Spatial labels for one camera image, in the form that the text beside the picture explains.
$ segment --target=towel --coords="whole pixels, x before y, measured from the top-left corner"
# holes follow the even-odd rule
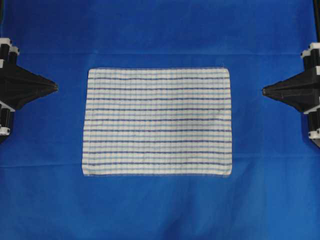
[[[230,175],[229,71],[90,69],[82,171],[85,176]]]

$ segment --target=blue fabric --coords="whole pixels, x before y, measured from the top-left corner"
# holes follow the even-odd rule
[[[311,0],[7,0],[1,35],[59,92],[0,145],[0,239],[320,238],[320,150],[261,92],[303,70]],[[203,66],[230,71],[230,177],[83,176],[90,68]]]

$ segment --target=checkered towel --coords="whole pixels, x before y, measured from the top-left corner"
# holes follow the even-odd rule
[[[228,70],[91,69],[82,170],[86,176],[230,175]]]

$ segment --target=white fabric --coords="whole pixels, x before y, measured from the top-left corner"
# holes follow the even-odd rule
[[[86,176],[228,176],[228,70],[91,69],[82,170]]]

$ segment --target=table surface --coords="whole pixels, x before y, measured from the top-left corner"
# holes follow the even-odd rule
[[[59,91],[0,145],[0,239],[320,238],[320,150],[304,116],[262,96],[303,71],[311,0],[7,0],[1,36]],[[230,72],[230,177],[83,176],[90,68],[209,66]]]

